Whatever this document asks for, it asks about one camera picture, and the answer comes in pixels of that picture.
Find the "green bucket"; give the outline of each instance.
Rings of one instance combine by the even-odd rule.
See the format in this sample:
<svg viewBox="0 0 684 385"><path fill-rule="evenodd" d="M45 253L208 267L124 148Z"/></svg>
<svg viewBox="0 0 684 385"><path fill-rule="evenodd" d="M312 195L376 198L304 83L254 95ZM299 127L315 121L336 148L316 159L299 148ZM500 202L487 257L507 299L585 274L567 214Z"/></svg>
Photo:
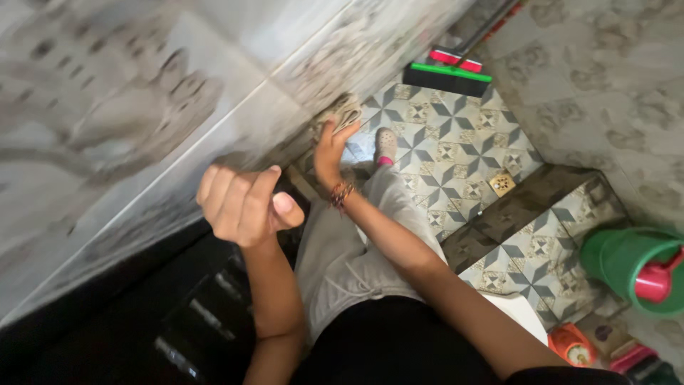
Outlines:
<svg viewBox="0 0 684 385"><path fill-rule="evenodd" d="M662 303L638 298L634 286L647 262L666 262L679 252L681 245L684 245L682 236L663 230L605 229L584 242L579 259L589 275L604 281L637 309L659 316L674 316L684 312L684 264L672 272L672 294Z"/></svg>

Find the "hand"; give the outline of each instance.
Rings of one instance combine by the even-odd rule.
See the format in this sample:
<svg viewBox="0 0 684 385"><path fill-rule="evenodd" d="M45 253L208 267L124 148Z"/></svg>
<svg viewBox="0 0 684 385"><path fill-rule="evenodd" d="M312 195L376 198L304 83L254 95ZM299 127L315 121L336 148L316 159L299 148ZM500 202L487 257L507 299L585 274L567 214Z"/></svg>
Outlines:
<svg viewBox="0 0 684 385"><path fill-rule="evenodd" d="M280 167L238 173L212 164L200 182L197 203L216 238L253 247L279 230L297 227L304 212L285 192L273 194Z"/></svg>
<svg viewBox="0 0 684 385"><path fill-rule="evenodd" d="M326 122L321 132L321 141L318 142L313 153L316 178L327 191L331 191L339 182L343 181L340 175L340 160L342 159L344 144L347 139L358 132L360 121L333 135L336 126L333 120Z"/></svg>

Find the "foot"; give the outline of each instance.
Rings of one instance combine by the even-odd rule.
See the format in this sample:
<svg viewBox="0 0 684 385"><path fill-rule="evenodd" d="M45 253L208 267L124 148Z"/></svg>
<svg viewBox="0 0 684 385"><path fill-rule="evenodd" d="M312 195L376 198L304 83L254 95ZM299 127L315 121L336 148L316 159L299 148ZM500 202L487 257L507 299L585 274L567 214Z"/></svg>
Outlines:
<svg viewBox="0 0 684 385"><path fill-rule="evenodd" d="M376 136L376 161L381 161L381 158L388 158L394 164L397 157L397 136L394 132L386 127L378 130Z"/></svg>

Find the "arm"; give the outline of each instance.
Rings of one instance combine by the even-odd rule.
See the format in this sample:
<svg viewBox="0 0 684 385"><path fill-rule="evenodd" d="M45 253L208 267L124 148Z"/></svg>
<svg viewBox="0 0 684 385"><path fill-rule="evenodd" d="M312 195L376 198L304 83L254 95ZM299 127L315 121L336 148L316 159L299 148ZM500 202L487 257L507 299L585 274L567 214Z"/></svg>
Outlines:
<svg viewBox="0 0 684 385"><path fill-rule="evenodd" d="M278 177L277 166L238 174L212 165L197 192L214 235L237 243L247 266L256 347L245 384L287 384L306 336L297 281L276 239L278 230L300 225L304 213L288 194L272 196Z"/></svg>
<svg viewBox="0 0 684 385"><path fill-rule="evenodd" d="M333 135L333 126L328 124L324 128L314 161L317 177L327 191L343 181L339 175L339 159L344 142L358 130L356 125ZM363 196L352 192L344 201L344 209L397 272L444 322L477 348L501 379L528 368L567 366L564 360L458 278L420 238L385 216Z"/></svg>

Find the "finger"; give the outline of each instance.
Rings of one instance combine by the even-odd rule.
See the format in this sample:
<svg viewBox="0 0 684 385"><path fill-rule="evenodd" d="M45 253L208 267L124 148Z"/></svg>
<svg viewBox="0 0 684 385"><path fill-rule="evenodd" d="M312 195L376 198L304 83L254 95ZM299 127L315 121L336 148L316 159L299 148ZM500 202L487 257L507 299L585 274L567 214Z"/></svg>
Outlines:
<svg viewBox="0 0 684 385"><path fill-rule="evenodd" d="M275 194L272 200L272 223L274 231L297 227L304 222L304 211L286 192Z"/></svg>
<svg viewBox="0 0 684 385"><path fill-rule="evenodd" d="M247 173L236 175L231 181L231 185L226 191L221 208L219 209L220 223L222 232L230 234L234 242L240 244L238 225L242 216L242 205L245 201L247 192L252 188L252 184L259 173Z"/></svg>
<svg viewBox="0 0 684 385"><path fill-rule="evenodd" d="M360 127L361 121L356 121L354 124L348 125L347 127L341 129L340 132L333 136L333 140L335 140L337 143L344 143L347 141L347 139L351 138L355 133L357 133Z"/></svg>
<svg viewBox="0 0 684 385"><path fill-rule="evenodd" d="M211 184L213 183L214 177L216 174L218 174L220 169L221 167L217 164L212 164L205 171L205 174L202 176L202 180L200 181L200 187L197 190L197 195L195 196L195 200L197 201L198 205L201 206L202 203L207 200L209 191L211 190Z"/></svg>
<svg viewBox="0 0 684 385"><path fill-rule="evenodd" d="M235 171L228 167L219 167L219 170L213 179L213 183L211 184L211 188L209 189L209 195L202 204L202 210L209 223L213 224L214 219L219 214L221 206L223 206L223 201L226 198L228 187L233 182L236 174Z"/></svg>
<svg viewBox="0 0 684 385"><path fill-rule="evenodd" d="M334 119L328 119L326 121L326 124L323 125L323 129L321 130L321 142L330 144L332 142L332 133L335 131L335 127L337 126L337 123L335 123Z"/></svg>
<svg viewBox="0 0 684 385"><path fill-rule="evenodd" d="M276 187L276 182L278 182L281 173L282 170L279 166L272 166L256 177L242 205L243 219L238 227L241 234L260 236L263 233L268 219L271 194L273 194L273 189Z"/></svg>

